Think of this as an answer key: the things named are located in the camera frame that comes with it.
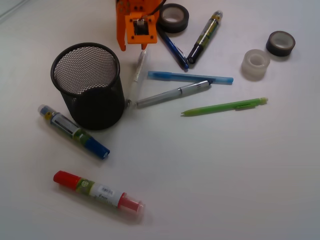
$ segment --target pencil holder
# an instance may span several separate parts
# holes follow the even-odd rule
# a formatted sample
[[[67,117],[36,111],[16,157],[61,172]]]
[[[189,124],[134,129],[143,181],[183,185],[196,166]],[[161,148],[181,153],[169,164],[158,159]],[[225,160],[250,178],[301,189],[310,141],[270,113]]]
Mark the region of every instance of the pencil holder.
[[[51,80],[73,119],[89,130],[115,124],[125,108],[117,56],[106,46],[73,45],[54,60]]]

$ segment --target tape roll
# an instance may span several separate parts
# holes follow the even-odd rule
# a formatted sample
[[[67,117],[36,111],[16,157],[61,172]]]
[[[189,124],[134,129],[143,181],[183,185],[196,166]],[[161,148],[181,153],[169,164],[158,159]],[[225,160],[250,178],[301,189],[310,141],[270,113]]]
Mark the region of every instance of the tape roll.
[[[253,77],[262,77],[270,64],[270,57],[265,51],[252,49],[248,51],[242,61],[242,70]]]
[[[188,10],[179,4],[163,5],[159,12],[158,24],[163,31],[176,34],[185,30],[189,22]]]
[[[293,36],[285,31],[275,31],[270,34],[266,42],[266,49],[273,55],[278,57],[289,56],[296,45]]]

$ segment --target orange robot part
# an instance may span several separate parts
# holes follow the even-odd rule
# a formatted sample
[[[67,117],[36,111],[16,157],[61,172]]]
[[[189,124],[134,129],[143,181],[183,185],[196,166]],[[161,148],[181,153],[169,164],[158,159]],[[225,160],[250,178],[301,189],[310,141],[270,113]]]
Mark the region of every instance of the orange robot part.
[[[162,0],[116,0],[116,39],[122,51],[126,50],[125,35],[128,44],[141,44],[146,49],[148,44],[157,43],[156,23],[159,11],[154,15],[139,20],[151,13]],[[137,27],[145,31],[138,32]]]

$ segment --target white pen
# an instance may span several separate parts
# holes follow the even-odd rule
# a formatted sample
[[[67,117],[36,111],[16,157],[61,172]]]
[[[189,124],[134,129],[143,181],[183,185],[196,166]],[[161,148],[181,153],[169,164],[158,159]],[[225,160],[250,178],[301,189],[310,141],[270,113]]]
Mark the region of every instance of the white pen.
[[[139,60],[136,66],[136,71],[132,79],[130,86],[130,93],[126,100],[127,107],[132,107],[137,101],[137,96],[139,95],[139,88],[141,87],[142,80],[147,75],[147,71],[144,71],[144,64],[147,61],[148,57],[148,47],[143,50],[139,56]]]
[[[151,97],[147,97],[147,98],[138,100],[136,102],[136,106],[137,106],[137,108],[143,108],[143,107],[146,107],[149,105],[153,105],[157,102],[161,102],[163,100],[177,98],[177,97],[182,96],[184,94],[190,94],[190,93],[196,92],[200,88],[208,87],[212,83],[213,83],[213,81],[210,79],[210,80],[206,80],[206,81],[192,83],[187,86],[182,86],[182,87],[179,87],[179,88],[171,90],[171,91],[166,91],[166,92],[160,93],[155,96],[151,96]]]

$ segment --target gray pen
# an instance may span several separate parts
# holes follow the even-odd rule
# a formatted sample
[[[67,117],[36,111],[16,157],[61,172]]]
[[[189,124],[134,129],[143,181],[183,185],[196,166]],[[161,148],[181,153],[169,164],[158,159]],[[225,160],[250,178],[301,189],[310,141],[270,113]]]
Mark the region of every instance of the gray pen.
[[[206,81],[201,81],[201,82],[197,82],[197,83],[192,83],[187,86],[182,86],[182,87],[179,87],[179,88],[171,90],[171,91],[166,91],[166,92],[160,93],[155,96],[151,96],[151,97],[147,97],[147,98],[138,100],[136,102],[136,106],[137,106],[137,108],[143,108],[143,107],[155,104],[157,102],[161,102],[163,100],[177,98],[177,97],[185,95],[185,94],[190,94],[190,93],[196,92],[198,89],[208,87],[212,83],[213,83],[212,80],[206,80]]]

